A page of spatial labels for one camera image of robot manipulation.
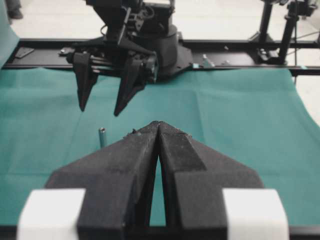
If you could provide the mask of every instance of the green cloth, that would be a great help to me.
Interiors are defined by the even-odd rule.
[[[5,1],[0,0],[0,69],[10,57],[18,41],[19,38],[9,25]]]
[[[320,128],[307,113],[288,70],[190,71],[148,85],[113,116],[119,79],[99,77],[86,111],[73,72],[0,72],[0,225],[16,224],[26,197],[50,173],[153,120],[258,171],[276,188],[291,225],[320,224]],[[164,225],[157,170],[152,225]]]

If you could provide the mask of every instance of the wrinkled fabric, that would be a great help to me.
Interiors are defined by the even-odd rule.
[[[291,225],[320,224],[320,128],[288,70],[189,71],[148,85],[114,117],[119,83],[100,76],[82,113],[73,72],[0,72],[0,225],[17,223],[53,170],[98,150],[99,128],[112,144],[154,120],[255,169]],[[165,224],[160,166],[151,224]]]

